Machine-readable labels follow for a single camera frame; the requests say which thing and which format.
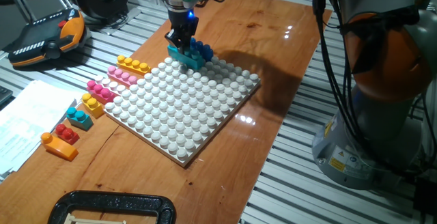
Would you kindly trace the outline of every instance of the wooden table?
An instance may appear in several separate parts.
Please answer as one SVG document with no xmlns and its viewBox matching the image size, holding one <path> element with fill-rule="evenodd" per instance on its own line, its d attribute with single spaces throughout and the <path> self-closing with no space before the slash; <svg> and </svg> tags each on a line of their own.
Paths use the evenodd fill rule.
<svg viewBox="0 0 437 224">
<path fill-rule="evenodd" d="M 282 120 L 319 42 L 311 7 L 280 0 L 210 1 L 196 8 L 196 38 L 221 59 L 256 72 L 262 86 L 187 168 L 104 116 L 76 129 L 79 155 L 67 162 L 39 147 L 0 184 L 0 223 L 46 223 L 73 190 L 168 197 L 177 223 L 237 223 Z M 167 56 L 167 21 L 132 56 L 152 67 Z M 156 218 L 74 212 L 76 217 L 154 223 Z"/>
</svg>

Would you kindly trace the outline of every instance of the pink building block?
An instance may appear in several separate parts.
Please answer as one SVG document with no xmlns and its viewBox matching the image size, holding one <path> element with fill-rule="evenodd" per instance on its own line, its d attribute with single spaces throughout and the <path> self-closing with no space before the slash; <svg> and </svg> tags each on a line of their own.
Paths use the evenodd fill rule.
<svg viewBox="0 0 437 224">
<path fill-rule="evenodd" d="M 100 84 L 96 84 L 95 81 L 88 81 L 87 90 L 93 98 L 102 104 L 114 101 L 115 94 Z"/>
<path fill-rule="evenodd" d="M 114 66 L 109 66 L 107 74 L 110 79 L 117 81 L 126 87 L 137 84 L 136 76 L 131 76 L 129 73 L 123 72 L 123 70 L 117 69 Z"/>
</svg>

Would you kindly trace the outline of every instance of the yellow warning sticker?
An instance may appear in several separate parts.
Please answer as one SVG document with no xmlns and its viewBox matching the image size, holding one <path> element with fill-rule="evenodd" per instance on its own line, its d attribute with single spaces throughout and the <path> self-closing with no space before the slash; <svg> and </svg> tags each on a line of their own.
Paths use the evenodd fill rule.
<svg viewBox="0 0 437 224">
<path fill-rule="evenodd" d="M 371 174 L 371 168 L 362 164 L 355 154 L 335 146 L 334 152 L 329 160 L 329 165 L 335 169 L 358 179 L 368 179 Z"/>
<path fill-rule="evenodd" d="M 335 158 L 331 158 L 329 164 L 331 166 L 333 166 L 334 168 L 340 170 L 341 172 L 343 172 L 344 167 L 346 166 L 344 163 L 340 162 L 339 160 L 337 160 Z"/>
<path fill-rule="evenodd" d="M 341 149 L 338 146 L 335 146 L 333 155 L 329 160 L 329 164 L 334 168 L 343 172 L 346 167 L 346 163 L 348 162 L 349 155 L 350 155 L 349 152 Z"/>
<path fill-rule="evenodd" d="M 325 126 L 325 138 L 326 136 L 328 136 L 330 127 L 333 125 L 333 121 L 330 121 L 329 123 L 327 123 L 327 125 Z"/>
<path fill-rule="evenodd" d="M 327 123 L 325 126 L 325 138 L 328 136 L 330 131 L 334 131 L 334 128 L 337 126 L 337 116 L 334 115 L 334 117 Z"/>
</svg>

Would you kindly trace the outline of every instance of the blue building block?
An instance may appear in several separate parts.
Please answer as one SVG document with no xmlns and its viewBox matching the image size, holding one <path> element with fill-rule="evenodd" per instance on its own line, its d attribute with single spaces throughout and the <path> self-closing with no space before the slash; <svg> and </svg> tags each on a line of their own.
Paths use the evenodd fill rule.
<svg viewBox="0 0 437 224">
<path fill-rule="evenodd" d="M 205 60 L 200 55 L 198 50 L 189 49 L 185 51 L 184 54 L 178 52 L 178 49 L 174 46 L 168 46 L 167 50 L 169 51 L 170 57 L 178 60 L 179 62 L 186 64 L 188 67 L 193 70 L 198 70 L 205 65 Z"/>
<path fill-rule="evenodd" d="M 68 108 L 67 119 L 73 126 L 85 131 L 88 131 L 93 126 L 90 116 L 83 111 L 77 111 L 74 107 Z"/>
<path fill-rule="evenodd" d="M 203 67 L 205 62 L 211 61 L 211 58 L 214 56 L 214 51 L 210 45 L 203 45 L 203 42 L 197 42 L 194 38 L 191 38 L 190 49 L 186 49 L 184 54 L 179 53 L 178 49 L 174 46 L 168 46 L 167 50 L 169 51 L 170 57 L 186 64 L 194 70 Z"/>
</svg>

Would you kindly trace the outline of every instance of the paper sheet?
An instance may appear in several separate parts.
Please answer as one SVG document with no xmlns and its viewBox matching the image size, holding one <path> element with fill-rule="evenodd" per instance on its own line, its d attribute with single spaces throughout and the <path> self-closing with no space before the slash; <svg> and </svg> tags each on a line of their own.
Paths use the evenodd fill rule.
<svg viewBox="0 0 437 224">
<path fill-rule="evenodd" d="M 73 93 L 32 81 L 0 111 L 0 175 L 19 170 L 40 145 L 41 134 L 51 132 L 75 104 Z"/>
</svg>

